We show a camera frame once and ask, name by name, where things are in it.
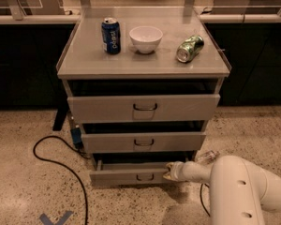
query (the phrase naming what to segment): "blue can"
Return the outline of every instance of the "blue can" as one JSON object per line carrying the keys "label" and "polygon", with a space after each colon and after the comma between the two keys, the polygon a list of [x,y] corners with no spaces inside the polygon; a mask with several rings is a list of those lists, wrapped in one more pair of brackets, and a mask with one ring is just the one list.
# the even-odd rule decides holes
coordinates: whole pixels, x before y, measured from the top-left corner
{"label": "blue can", "polygon": [[105,18],[102,23],[103,48],[107,53],[117,54],[121,51],[120,24],[114,18]]}

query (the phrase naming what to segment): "white bowl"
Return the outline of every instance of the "white bowl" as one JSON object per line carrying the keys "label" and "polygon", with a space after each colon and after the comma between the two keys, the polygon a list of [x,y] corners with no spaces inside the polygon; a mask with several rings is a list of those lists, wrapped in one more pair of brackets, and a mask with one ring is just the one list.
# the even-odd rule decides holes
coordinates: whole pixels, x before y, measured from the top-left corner
{"label": "white bowl", "polygon": [[159,45],[163,33],[153,26],[138,26],[133,28],[129,35],[140,53],[151,53]]}

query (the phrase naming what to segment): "can lid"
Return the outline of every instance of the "can lid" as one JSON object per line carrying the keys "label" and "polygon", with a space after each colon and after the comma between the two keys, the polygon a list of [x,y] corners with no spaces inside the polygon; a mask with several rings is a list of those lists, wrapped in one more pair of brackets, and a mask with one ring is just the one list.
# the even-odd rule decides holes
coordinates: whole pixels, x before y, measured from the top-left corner
{"label": "can lid", "polygon": [[115,18],[105,18],[104,19],[104,23],[105,24],[114,24],[114,23],[116,23],[117,21],[116,21],[116,19]]}
{"label": "can lid", "polygon": [[176,56],[177,56],[177,59],[180,62],[186,63],[186,62],[189,61],[190,54],[189,54],[189,51],[187,49],[179,48],[177,50]]}

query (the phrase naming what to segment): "drawer handle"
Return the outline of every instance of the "drawer handle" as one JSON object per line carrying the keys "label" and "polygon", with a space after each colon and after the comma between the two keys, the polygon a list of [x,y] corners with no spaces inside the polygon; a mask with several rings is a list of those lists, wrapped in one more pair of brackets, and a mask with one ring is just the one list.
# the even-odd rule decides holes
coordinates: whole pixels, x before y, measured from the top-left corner
{"label": "drawer handle", "polygon": [[133,104],[133,109],[136,111],[155,111],[158,108],[157,103],[154,105],[154,107],[150,108],[150,107],[138,107],[138,105]]}
{"label": "drawer handle", "polygon": [[150,143],[139,143],[137,140],[134,140],[134,144],[137,146],[152,146],[154,144],[154,139],[151,140]]}
{"label": "drawer handle", "polygon": [[152,176],[151,177],[148,177],[146,179],[141,179],[139,178],[139,176],[137,175],[137,180],[140,181],[140,182],[143,182],[143,181],[153,181],[154,180],[154,174],[152,173]]}

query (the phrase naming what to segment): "blue tape mark on floor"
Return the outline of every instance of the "blue tape mark on floor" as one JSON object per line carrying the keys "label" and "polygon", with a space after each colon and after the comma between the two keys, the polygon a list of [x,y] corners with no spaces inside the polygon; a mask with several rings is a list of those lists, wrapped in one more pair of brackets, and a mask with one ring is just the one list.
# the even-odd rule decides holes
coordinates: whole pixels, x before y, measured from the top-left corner
{"label": "blue tape mark on floor", "polygon": [[[66,213],[59,219],[59,221],[55,224],[55,225],[64,225],[65,222],[68,220],[69,217],[71,217],[71,215],[73,214],[72,211],[66,211]],[[50,221],[50,219],[47,217],[47,215],[42,214],[39,219],[41,220],[41,222],[44,225],[54,225],[54,223],[52,223]]]}

